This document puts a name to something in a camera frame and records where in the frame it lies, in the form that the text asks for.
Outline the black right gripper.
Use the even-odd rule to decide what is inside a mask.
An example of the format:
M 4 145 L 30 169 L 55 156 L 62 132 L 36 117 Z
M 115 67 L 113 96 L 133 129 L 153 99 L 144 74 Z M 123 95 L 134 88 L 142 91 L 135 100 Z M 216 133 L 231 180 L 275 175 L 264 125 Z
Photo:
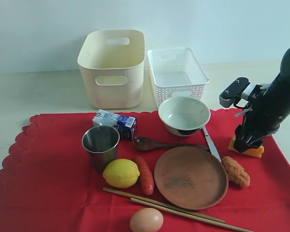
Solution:
M 235 130 L 233 148 L 238 152 L 261 147 L 264 138 L 278 131 L 288 116 L 288 95 L 284 89 L 268 88 L 250 106 L 251 110 L 244 113 L 243 123 Z

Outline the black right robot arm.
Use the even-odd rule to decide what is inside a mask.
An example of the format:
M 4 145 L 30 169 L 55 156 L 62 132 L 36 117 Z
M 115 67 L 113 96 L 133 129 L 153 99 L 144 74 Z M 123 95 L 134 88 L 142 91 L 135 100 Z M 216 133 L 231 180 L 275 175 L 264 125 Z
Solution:
M 249 102 L 243 123 L 235 130 L 234 148 L 242 153 L 260 147 L 262 139 L 276 133 L 290 114 L 290 48 L 272 83 L 268 87 L 249 84 L 241 97 Z

